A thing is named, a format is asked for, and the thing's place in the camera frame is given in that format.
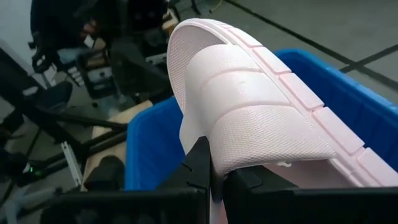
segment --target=white wall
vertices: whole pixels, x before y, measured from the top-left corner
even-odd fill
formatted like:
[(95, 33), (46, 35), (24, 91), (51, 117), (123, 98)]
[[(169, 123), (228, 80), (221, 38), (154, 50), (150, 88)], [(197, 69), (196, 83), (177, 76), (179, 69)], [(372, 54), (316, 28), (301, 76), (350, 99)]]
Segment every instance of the white wall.
[[(34, 51), (27, 43), (32, 41), (30, 33), (30, 5), (32, 0), (0, 0), (0, 44), (15, 61), (29, 74), (33, 74), (31, 57)], [(53, 79), (55, 72), (48, 71), (46, 76)], [(40, 75), (34, 75), (42, 85)], [(0, 122), (12, 111), (4, 100), (0, 99)]]

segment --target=blue bin rim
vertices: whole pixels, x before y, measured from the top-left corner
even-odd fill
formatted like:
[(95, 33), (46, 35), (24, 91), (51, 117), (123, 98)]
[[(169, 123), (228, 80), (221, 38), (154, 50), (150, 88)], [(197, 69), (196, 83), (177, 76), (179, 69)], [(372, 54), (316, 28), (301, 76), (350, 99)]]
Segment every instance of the blue bin rim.
[(362, 84), (358, 83), (356, 80), (352, 79), (351, 77), (345, 75), (335, 67), (327, 64), (326, 62), (322, 61), (318, 57), (314, 56), (313, 54), (302, 50), (302, 49), (281, 49), (275, 51), (276, 56), (282, 57), (285, 55), (297, 55), (295, 57), (296, 60), (306, 60), (311, 61), (315, 64), (318, 68), (322, 69), (330, 75), (330, 80), (333, 82), (337, 82), (338, 85), (345, 86), (349, 89), (357, 90), (355, 95), (358, 98), (367, 98), (375, 107), (377, 108), (385, 108), (389, 118), (397, 122), (398, 120), (398, 106), (393, 104), (391, 101), (385, 99), (384, 97), (378, 95), (377, 93), (373, 92), (369, 88), (363, 86)]
[[(141, 127), (142, 123), (145, 123), (148, 118), (150, 118), (150, 115), (152, 114), (152, 111), (157, 111), (159, 108), (162, 108), (164, 106), (169, 105), (171, 102), (175, 101), (177, 103), (177, 99), (175, 99), (174, 96), (170, 97), (167, 100), (164, 100), (160, 103), (157, 103), (150, 108), (146, 108), (143, 111), (139, 112), (138, 114), (135, 115), (135, 117), (132, 118), (132, 120), (129, 122), (127, 126), (127, 133), (137, 133), (139, 131), (139, 128)], [(138, 164), (138, 152), (135, 150), (128, 150), (129, 146), (133, 146), (133, 138), (129, 138), (127, 136), (126, 139), (126, 160), (129, 158), (129, 162), (126, 162), (126, 167), (125, 167), (125, 179), (133, 179), (133, 180), (138, 180), (139, 179), (139, 172), (136, 172), (135, 165)], [(125, 189), (139, 189), (139, 183), (135, 182), (129, 182), (125, 181), (124, 183), (124, 188)]]

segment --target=pink slipper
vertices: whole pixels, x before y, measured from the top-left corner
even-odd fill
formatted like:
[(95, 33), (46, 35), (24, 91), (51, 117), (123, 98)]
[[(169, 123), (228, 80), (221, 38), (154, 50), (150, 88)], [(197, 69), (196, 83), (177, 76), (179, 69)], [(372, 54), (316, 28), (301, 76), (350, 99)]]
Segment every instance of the pink slipper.
[(249, 34), (189, 19), (170, 37), (187, 153), (207, 136), (216, 172), (264, 164), (303, 188), (397, 186), (398, 174)]

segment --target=black metal frame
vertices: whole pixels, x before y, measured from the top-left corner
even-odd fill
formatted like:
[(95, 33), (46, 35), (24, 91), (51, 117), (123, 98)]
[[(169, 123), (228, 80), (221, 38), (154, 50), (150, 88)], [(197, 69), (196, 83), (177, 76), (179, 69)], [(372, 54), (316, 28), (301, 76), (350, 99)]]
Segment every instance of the black metal frame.
[[(77, 161), (81, 164), (82, 170), (85, 168), (87, 158), (89, 158), (91, 155), (101, 152), (126, 140), (127, 124), (84, 118), (69, 114), (57, 114), (39, 108), (31, 99), (24, 96), (20, 89), (12, 85), (12, 83), (9, 83), (6, 79), (2, 79), (0, 81), (0, 96), (14, 106), (16, 110), (26, 115), (41, 130), (45, 131), (49, 136), (54, 138), (56, 143), (65, 141), (69, 143)], [(94, 139), (90, 139), (86, 142), (80, 142), (72, 134), (62, 128), (58, 124), (58, 121), (79, 124), (82, 126), (102, 126), (105, 128), (110, 128), (112, 131)], [(63, 153), (60, 153), (44, 160), (43, 163), (44, 165), (48, 166), (48, 168), (43, 170), (42, 178), (67, 167), (66, 161), (58, 163), (63, 159)]]

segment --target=blue plastic bin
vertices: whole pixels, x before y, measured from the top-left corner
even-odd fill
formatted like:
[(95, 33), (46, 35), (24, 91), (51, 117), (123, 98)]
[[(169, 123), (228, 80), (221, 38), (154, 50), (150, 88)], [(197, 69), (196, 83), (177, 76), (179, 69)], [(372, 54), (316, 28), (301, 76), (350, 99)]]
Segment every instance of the blue plastic bin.
[[(303, 50), (280, 50), (289, 66), (364, 142), (398, 170), (398, 109), (383, 97)], [(126, 189), (150, 190), (184, 157), (182, 113), (175, 98), (139, 113), (129, 124)]]

